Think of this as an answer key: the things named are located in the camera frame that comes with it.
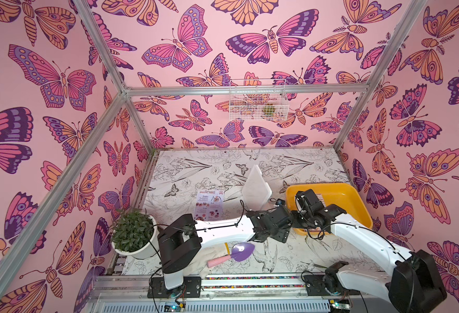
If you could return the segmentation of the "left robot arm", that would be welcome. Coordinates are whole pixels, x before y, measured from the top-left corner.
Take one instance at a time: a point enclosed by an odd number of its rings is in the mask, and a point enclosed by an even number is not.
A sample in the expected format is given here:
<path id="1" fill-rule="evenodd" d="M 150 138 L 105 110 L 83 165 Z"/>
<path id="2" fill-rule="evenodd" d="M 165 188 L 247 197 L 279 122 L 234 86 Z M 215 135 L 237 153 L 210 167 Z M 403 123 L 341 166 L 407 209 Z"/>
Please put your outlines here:
<path id="1" fill-rule="evenodd" d="M 285 243 L 293 214 L 285 206 L 266 211 L 242 211 L 240 217 L 219 221 L 196 221 L 185 214 L 157 236 L 164 286 L 174 290 L 184 283 L 184 270 L 202 250 L 229 242 L 262 243 L 268 238 Z"/>

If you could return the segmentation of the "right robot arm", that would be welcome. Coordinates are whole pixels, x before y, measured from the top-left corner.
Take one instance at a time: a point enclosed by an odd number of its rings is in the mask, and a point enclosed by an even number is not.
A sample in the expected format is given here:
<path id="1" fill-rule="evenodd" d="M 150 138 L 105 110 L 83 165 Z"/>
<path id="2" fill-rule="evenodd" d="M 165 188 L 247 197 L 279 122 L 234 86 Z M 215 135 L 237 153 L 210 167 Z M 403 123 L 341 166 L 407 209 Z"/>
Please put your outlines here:
<path id="1" fill-rule="evenodd" d="M 324 206 L 311 189 L 298 191 L 295 203 L 299 228 L 318 229 L 318 240 L 326 233 L 346 240 L 385 272 L 382 276 L 363 273 L 339 261 L 325 270 L 328 293 L 357 290 L 390 302 L 398 312 L 431 312 L 446 300 L 444 284 L 429 253 L 396 245 L 336 204 Z"/>

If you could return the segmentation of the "clear acrylic menu holder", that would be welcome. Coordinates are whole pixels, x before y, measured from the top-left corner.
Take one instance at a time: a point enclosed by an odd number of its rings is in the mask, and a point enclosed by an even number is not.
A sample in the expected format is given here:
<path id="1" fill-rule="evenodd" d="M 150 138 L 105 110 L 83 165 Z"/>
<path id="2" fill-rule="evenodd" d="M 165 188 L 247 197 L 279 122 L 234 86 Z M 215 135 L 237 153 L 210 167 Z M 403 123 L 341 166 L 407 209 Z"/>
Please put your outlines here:
<path id="1" fill-rule="evenodd" d="M 272 196 L 272 189 L 264 180 L 258 165 L 254 165 L 250 170 L 241 193 L 242 201 L 246 209 L 250 211 L 258 211 L 268 203 L 269 198 Z"/>

